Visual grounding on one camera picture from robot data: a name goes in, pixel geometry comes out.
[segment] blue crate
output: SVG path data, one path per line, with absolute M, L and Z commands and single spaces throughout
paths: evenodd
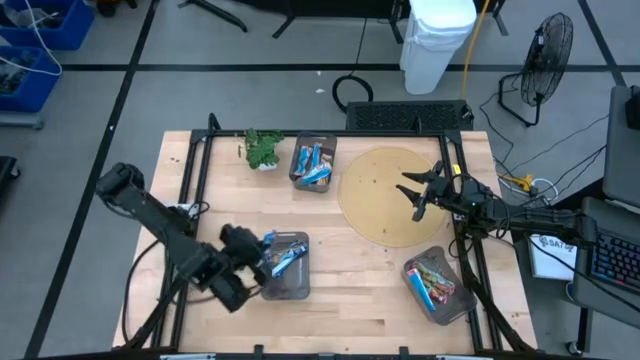
M 27 8 L 24 0 L 7 0 L 5 4 L 18 11 Z M 31 8 L 60 6 L 69 9 L 56 29 L 38 29 L 42 40 L 51 50 L 78 50 L 91 24 L 93 12 L 82 0 L 30 0 Z M 16 46 L 42 46 L 33 28 L 0 27 L 0 36 Z
M 58 72 L 56 64 L 41 48 L 0 46 L 0 56 L 8 60 L 11 60 L 12 57 L 19 57 L 23 51 L 35 53 L 36 59 L 31 68 L 52 73 Z M 27 72 L 13 94 L 0 94 L 0 111 L 40 111 L 59 77 Z

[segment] black fan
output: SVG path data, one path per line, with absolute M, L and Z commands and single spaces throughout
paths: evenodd
M 536 30 L 524 68 L 519 73 L 509 74 L 500 79 L 498 104 L 527 127 L 537 125 L 540 120 L 540 105 L 549 100 L 556 91 L 567 67 L 572 44 L 573 22 L 571 19 L 563 13 L 546 18 Z M 520 95 L 522 101 L 536 107 L 534 122 L 523 119 L 502 102 L 504 81 L 521 75 Z

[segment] wooden tabletop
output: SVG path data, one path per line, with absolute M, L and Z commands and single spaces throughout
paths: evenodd
M 178 199 L 189 136 L 189 132 L 165 133 L 150 190 L 164 203 Z M 473 353 L 466 317 L 445 327 L 430 323 L 400 276 L 404 262 L 416 254 L 435 245 L 446 249 L 453 239 L 451 218 L 447 216 L 438 233 L 423 244 L 386 248 L 356 233 L 338 203 L 340 175 L 358 155 L 381 146 L 405 147 L 435 163 L 441 157 L 437 139 L 340 137 L 332 186 L 326 194 L 293 188 L 287 173 L 295 138 L 278 144 L 282 161 L 272 172 L 251 170 L 246 160 L 238 157 L 238 142 L 231 137 L 213 141 L 204 193 L 211 209 L 202 215 L 198 240 L 222 247 L 217 237 L 226 223 L 249 228 L 258 237 L 272 229 L 306 232 L 312 249 L 311 294 L 302 301 L 265 301 L 258 296 L 233 314 L 215 300 L 190 304 L 185 311 L 181 351 L 252 352 L 254 345 L 263 344 L 270 353 L 396 354 L 400 346 L 408 346 L 413 354 Z M 470 174 L 499 193 L 486 133 L 463 133 L 463 148 Z M 455 159 L 452 147 L 450 154 Z M 196 157 L 190 196 L 195 192 L 200 156 Z M 153 240 L 142 229 L 136 256 Z M 492 240 L 484 241 L 484 247 L 496 305 L 521 337 L 535 347 L 514 250 Z M 448 261 L 459 275 L 457 261 Z M 129 333 L 135 332 L 157 303 L 163 270 L 163 250 L 158 246 L 140 262 L 133 276 Z M 209 295 L 190 291 L 189 298 Z M 173 311 L 170 306 L 168 314 Z M 490 347 L 480 302 L 478 315 L 484 346 Z M 173 316 L 167 318 L 165 343 Z M 119 329 L 114 345 L 122 344 Z

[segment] floor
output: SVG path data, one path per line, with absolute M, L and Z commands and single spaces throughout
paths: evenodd
M 139 227 L 112 216 L 91 196 L 88 180 L 103 168 L 125 161 L 150 177 L 163 132 L 202 128 L 209 112 L 223 128 L 344 128 L 345 116 L 330 90 L 338 76 L 354 68 L 362 19 L 297 19 L 274 40 L 270 34 L 283 16 L 228 0 L 212 2 L 243 19 L 249 32 L 195 6 L 179 9 L 173 1 L 140 0 L 136 10 L 119 6 L 115 18 L 96 17 L 79 51 L 56 52 L 66 71 L 42 111 L 44 129 L 0 129 L 0 154 L 17 157 L 22 169 L 22 177 L 0 203 L 0 358 L 25 356 L 63 248 L 69 250 L 75 240 L 75 255 L 40 355 L 111 346 Z M 479 106 L 497 90 L 501 76 L 519 69 L 533 31 L 557 12 L 573 20 L 573 51 L 540 125 L 525 129 L 499 109 L 495 99 L 483 107 L 494 126 L 515 143 L 506 161 L 509 167 L 606 116 L 616 83 L 640 83 L 633 27 L 640 2 L 507 0 L 501 16 L 509 36 L 501 35 L 493 18 L 485 20 L 467 88 L 475 129 L 489 132 L 498 158 L 506 155 L 508 146 L 489 129 Z M 404 32 L 406 22 L 400 28 Z M 594 36 L 594 28 L 602 38 Z M 467 46 L 452 64 L 464 62 Z M 368 21 L 360 63 L 383 65 L 360 65 L 356 74 L 371 84 L 376 100 L 459 97 L 459 66 L 445 73 L 432 94 L 406 93 L 396 66 L 401 48 L 388 24 Z M 256 64 L 297 65 L 249 66 Z M 349 85 L 340 95 L 345 101 L 365 99 L 361 89 Z M 507 101 L 533 116 L 516 93 L 507 95 Z M 557 179 L 604 144 L 606 123 L 600 121 L 517 174 Z M 603 158 L 561 198 L 600 177 Z M 503 193 L 510 202 L 521 201 L 505 189 Z M 520 258 L 526 259 L 526 249 L 520 250 Z M 533 279 L 526 261 L 521 271 L 540 348 L 566 354 L 563 344 L 577 336 L 578 307 L 565 298 L 563 283 Z M 633 341 L 639 337 L 640 330 L 596 315 L 591 355 L 632 358 L 640 351 Z

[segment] small potted plant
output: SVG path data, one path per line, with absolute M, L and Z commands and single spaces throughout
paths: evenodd
M 276 144 L 284 139 L 279 131 L 258 132 L 249 129 L 245 132 L 244 145 L 249 167 L 261 171 L 274 170 L 280 158 L 276 155 Z

